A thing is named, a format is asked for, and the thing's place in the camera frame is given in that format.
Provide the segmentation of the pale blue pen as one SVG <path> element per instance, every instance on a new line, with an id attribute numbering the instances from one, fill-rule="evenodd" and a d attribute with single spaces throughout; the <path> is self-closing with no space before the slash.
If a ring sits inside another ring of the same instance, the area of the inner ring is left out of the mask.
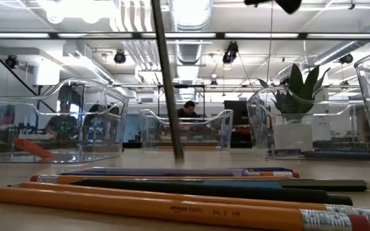
<path id="1" fill-rule="evenodd" d="M 183 169 L 183 168 L 113 168 L 91 167 L 62 175 L 105 176 L 261 176 L 248 169 Z"/>

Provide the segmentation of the pink eraser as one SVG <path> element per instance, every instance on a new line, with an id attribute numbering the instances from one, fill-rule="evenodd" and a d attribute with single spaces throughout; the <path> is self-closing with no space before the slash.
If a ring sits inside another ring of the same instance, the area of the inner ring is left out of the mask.
<path id="1" fill-rule="evenodd" d="M 13 139 L 13 143 L 15 147 L 27 151 L 39 158 L 53 158 L 52 152 L 45 150 L 28 139 L 15 138 Z"/>

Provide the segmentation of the green plant in white pot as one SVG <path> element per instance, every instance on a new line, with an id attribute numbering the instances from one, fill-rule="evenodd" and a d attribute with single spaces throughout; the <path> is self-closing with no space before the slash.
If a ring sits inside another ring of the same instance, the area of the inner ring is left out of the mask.
<path id="1" fill-rule="evenodd" d="M 316 66 L 303 76 L 294 64 L 286 84 L 271 87 L 261 82 L 263 88 L 253 96 L 252 122 L 256 146 L 267 158 L 291 157 L 270 156 L 269 149 L 313 149 L 311 109 L 324 80 L 319 70 Z"/>

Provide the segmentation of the black background monitor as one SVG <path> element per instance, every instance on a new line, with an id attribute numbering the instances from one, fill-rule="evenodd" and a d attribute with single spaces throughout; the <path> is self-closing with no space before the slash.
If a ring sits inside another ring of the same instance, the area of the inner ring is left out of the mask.
<path id="1" fill-rule="evenodd" d="M 224 101 L 224 108 L 233 111 L 233 125 L 242 126 L 249 124 L 246 101 Z"/>

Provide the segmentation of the person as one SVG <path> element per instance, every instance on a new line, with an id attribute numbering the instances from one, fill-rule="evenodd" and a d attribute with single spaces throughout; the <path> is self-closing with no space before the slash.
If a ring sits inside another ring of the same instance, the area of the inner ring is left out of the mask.
<path id="1" fill-rule="evenodd" d="M 200 117 L 195 112 L 195 103 L 193 101 L 187 101 L 182 108 L 178 109 L 177 117 L 179 118 L 179 129 L 181 132 L 194 131 L 202 126 L 199 120 L 191 120 L 191 118 Z"/>
<path id="2" fill-rule="evenodd" d="M 70 114 L 72 102 L 73 85 L 62 86 L 58 93 L 58 115 L 51 117 L 45 127 L 47 134 L 58 142 L 72 140 L 78 135 L 78 121 Z"/>

